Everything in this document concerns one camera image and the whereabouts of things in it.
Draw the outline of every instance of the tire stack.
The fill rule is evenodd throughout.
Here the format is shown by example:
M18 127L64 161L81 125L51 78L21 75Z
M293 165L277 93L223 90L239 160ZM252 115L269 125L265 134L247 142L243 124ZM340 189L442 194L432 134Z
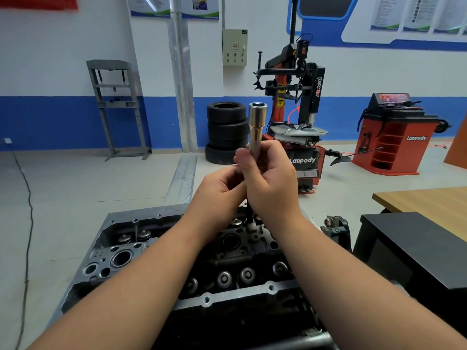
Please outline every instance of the tire stack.
M206 159L218 165L234 164L237 148L248 144L247 108L238 102L216 102L207 106Z

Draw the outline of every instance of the wooden table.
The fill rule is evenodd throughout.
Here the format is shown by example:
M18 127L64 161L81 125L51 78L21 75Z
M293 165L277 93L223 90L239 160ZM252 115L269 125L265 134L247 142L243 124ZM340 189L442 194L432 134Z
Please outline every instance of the wooden table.
M374 193L391 212L416 211L467 242L467 187Z

